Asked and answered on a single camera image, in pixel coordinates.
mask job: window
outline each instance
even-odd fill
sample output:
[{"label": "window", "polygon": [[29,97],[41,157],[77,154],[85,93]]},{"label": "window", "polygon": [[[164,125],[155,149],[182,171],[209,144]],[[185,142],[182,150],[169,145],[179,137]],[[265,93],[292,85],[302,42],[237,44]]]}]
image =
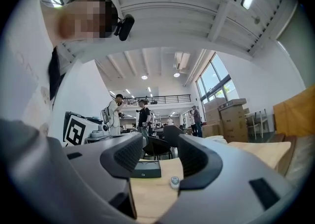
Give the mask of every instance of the window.
[{"label": "window", "polygon": [[219,83],[219,79],[212,64],[208,65],[207,69],[201,75],[201,78],[205,84],[206,92],[210,91],[217,83]]},{"label": "window", "polygon": [[227,72],[223,62],[219,58],[218,54],[216,54],[214,56],[214,58],[212,59],[212,65],[216,69],[221,80],[224,79],[228,75],[228,72]]},{"label": "window", "polygon": [[201,78],[199,78],[197,83],[198,83],[198,89],[199,89],[199,92],[200,92],[200,96],[204,96],[206,94],[206,92],[205,92],[205,89],[203,88],[203,84],[202,84]]},{"label": "window", "polygon": [[234,83],[218,54],[212,57],[196,84],[202,104],[215,97],[223,97],[228,101],[239,98]]},{"label": "window", "polygon": [[233,83],[232,80],[230,80],[229,82],[227,82],[224,85],[224,89],[225,89],[225,92],[226,92],[227,100],[232,100],[232,99],[238,99],[239,98],[238,93],[236,91],[236,88],[235,88],[234,83]]},{"label": "window", "polygon": [[220,89],[218,92],[216,92],[216,97],[223,97],[224,98],[224,93],[222,89]]}]

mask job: wooden board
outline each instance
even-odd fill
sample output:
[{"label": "wooden board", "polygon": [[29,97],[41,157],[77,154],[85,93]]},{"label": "wooden board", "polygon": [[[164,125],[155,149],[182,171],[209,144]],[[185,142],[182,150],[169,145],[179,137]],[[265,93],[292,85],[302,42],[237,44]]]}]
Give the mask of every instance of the wooden board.
[{"label": "wooden board", "polygon": [[131,189],[137,211],[137,221],[154,223],[177,200],[177,190],[170,185],[171,177],[184,178],[183,167],[179,158],[161,160],[161,178],[131,178]]},{"label": "wooden board", "polygon": [[290,142],[282,143],[241,143],[231,142],[230,146],[253,153],[268,166],[276,169],[281,158],[290,149]]},{"label": "wooden board", "polygon": [[279,161],[279,165],[278,165],[278,172],[281,175],[285,176],[288,169],[289,169],[289,166],[290,166],[290,163],[291,163],[291,160],[293,157],[293,153],[295,150],[296,136],[295,135],[286,136],[283,141],[291,143],[291,147],[290,147],[289,151],[282,157],[282,159]]}]

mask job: white shirt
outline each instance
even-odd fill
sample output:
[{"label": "white shirt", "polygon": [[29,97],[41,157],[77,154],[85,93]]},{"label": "white shirt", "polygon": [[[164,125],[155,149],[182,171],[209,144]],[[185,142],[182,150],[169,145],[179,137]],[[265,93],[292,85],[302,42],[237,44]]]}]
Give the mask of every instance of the white shirt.
[{"label": "white shirt", "polygon": [[20,0],[5,27],[3,41],[0,117],[45,128],[46,134],[52,110],[48,65],[53,45],[40,0]]},{"label": "white shirt", "polygon": [[173,125],[173,120],[172,119],[167,119],[167,125]]},{"label": "white shirt", "polygon": [[190,121],[190,125],[194,125],[195,124],[195,119],[193,118],[192,115],[189,116],[189,121]]},{"label": "white shirt", "polygon": [[112,100],[108,106],[108,111],[109,111],[109,116],[110,116],[110,119],[109,119],[110,127],[116,128],[120,125],[118,111],[116,111],[117,108],[118,108],[117,103],[115,102],[115,100]]}]

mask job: wooden panel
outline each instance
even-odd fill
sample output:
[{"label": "wooden panel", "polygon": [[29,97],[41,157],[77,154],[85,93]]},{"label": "wooden panel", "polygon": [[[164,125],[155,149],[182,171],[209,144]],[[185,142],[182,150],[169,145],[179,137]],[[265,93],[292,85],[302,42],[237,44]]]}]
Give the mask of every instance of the wooden panel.
[{"label": "wooden panel", "polygon": [[274,106],[277,132],[297,137],[315,134],[315,85]]},{"label": "wooden panel", "polygon": [[286,175],[286,173],[289,169],[289,166],[290,166],[290,163],[291,163],[291,160],[293,157],[293,153],[295,150],[296,139],[297,139],[296,136],[293,135],[293,136],[287,136],[283,140],[283,142],[290,142],[291,143],[291,147],[290,147],[289,151],[282,157],[282,159],[279,161],[279,165],[278,165],[278,172],[283,176]]},{"label": "wooden panel", "polygon": [[253,153],[268,166],[276,169],[279,161],[290,149],[290,142],[283,143],[240,143],[231,142],[230,146]]},{"label": "wooden panel", "polygon": [[285,138],[285,134],[275,134],[271,140],[270,143],[281,143]]}]

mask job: glass window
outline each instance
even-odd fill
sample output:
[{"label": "glass window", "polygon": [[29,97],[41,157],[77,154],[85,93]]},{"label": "glass window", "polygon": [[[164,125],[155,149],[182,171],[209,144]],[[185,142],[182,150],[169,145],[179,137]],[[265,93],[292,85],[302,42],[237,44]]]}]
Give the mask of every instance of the glass window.
[{"label": "glass window", "polygon": [[216,92],[216,97],[224,98],[224,93],[223,93],[222,89],[220,89],[219,91]]},{"label": "glass window", "polygon": [[211,64],[208,65],[201,78],[205,84],[207,92],[210,91],[210,89],[213,88],[217,83],[219,83],[219,79]]},{"label": "glass window", "polygon": [[222,80],[225,76],[228,75],[228,72],[223,64],[223,62],[221,61],[220,57],[218,56],[218,54],[216,54],[214,56],[214,58],[212,59],[212,64],[213,66],[216,68],[216,71],[220,77],[220,79]]},{"label": "glass window", "polygon": [[224,89],[225,89],[226,96],[227,96],[226,98],[228,101],[232,100],[232,99],[238,99],[239,98],[238,93],[236,91],[236,88],[235,88],[232,80],[230,80],[229,82],[227,82],[224,85]]},{"label": "glass window", "polygon": [[197,81],[197,84],[198,84],[198,88],[199,88],[199,91],[200,91],[200,96],[204,96],[206,94],[206,92],[205,92],[205,90],[203,88],[201,78],[199,78],[199,80]]}]

